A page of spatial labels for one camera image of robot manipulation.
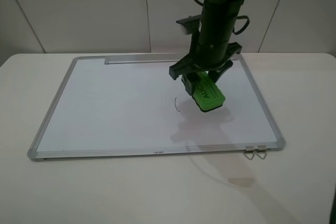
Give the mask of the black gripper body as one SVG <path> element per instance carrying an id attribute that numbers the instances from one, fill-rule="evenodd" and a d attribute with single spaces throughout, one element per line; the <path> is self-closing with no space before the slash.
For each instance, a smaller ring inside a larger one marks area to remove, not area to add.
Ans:
<path id="1" fill-rule="evenodd" d="M 169 75 L 175 80 L 178 76 L 188 73 L 198 73 L 219 69 L 233 55 L 241 52 L 237 42 L 224 42 L 218 45 L 201 46 L 198 43 L 199 34 L 193 34 L 188 54 L 169 67 Z"/>

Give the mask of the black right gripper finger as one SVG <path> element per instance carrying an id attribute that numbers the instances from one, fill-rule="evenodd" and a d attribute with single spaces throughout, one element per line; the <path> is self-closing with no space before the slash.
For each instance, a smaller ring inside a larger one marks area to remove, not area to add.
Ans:
<path id="1" fill-rule="evenodd" d="M 221 76 L 231 67 L 233 66 L 233 62 L 231 60 L 227 60 L 219 69 L 217 70 L 211 70 L 209 72 L 210 79 L 216 83 Z"/>

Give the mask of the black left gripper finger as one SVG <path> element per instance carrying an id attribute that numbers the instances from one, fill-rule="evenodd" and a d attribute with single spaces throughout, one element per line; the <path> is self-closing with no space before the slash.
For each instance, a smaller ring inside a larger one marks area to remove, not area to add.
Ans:
<path id="1" fill-rule="evenodd" d="M 188 73 L 182 75 L 182 82 L 189 95 L 193 95 L 197 84 L 199 83 L 198 73 Z"/>

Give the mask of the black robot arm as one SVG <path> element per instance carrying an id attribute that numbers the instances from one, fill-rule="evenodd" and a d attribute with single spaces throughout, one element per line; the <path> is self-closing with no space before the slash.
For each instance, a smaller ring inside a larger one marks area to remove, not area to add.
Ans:
<path id="1" fill-rule="evenodd" d="M 199 15 L 180 19 L 187 34 L 192 36 L 190 50 L 169 68 L 170 76 L 182 78 L 185 90 L 193 95 L 200 81 L 199 72 L 206 71 L 213 82 L 232 65 L 231 57 L 241 51 L 241 45 L 231 43 L 231 35 L 241 34 L 249 25 L 248 16 L 240 16 L 244 0 L 203 0 Z"/>

